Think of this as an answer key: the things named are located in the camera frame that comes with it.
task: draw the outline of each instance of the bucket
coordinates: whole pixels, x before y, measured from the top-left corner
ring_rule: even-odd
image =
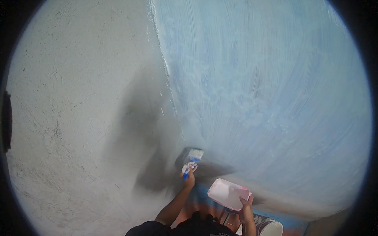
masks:
[[[277,221],[266,221],[256,226],[257,236],[282,236],[284,227]]]

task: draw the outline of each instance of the textured wall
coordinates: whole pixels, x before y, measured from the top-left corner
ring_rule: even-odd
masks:
[[[146,1],[46,1],[11,61],[11,182],[41,235],[125,235],[182,149]]]
[[[262,210],[347,208],[370,150],[364,67],[325,1],[155,0],[187,145],[237,172]]]

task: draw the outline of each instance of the brush strokes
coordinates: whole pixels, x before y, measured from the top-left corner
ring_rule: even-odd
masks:
[[[369,160],[372,105],[334,9],[315,0],[154,5],[186,145],[278,202],[309,202],[322,216],[349,207]]]

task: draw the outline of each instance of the paint tray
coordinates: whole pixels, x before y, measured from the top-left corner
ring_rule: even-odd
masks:
[[[224,179],[216,179],[208,191],[209,198],[214,202],[234,211],[240,211],[243,208],[239,197],[248,200],[250,195],[249,189]]]

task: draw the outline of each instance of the hand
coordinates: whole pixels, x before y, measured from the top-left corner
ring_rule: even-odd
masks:
[[[188,177],[186,180],[184,180],[184,188],[192,189],[194,187],[194,174],[193,171],[197,169],[197,166],[192,169],[192,167],[189,165],[188,166]]]
[[[246,201],[244,198],[239,197],[240,202],[243,204],[243,208],[239,213],[239,219],[242,224],[249,224],[251,225],[254,223],[254,217],[252,212],[252,201],[253,201],[253,195],[250,195],[248,201]]]

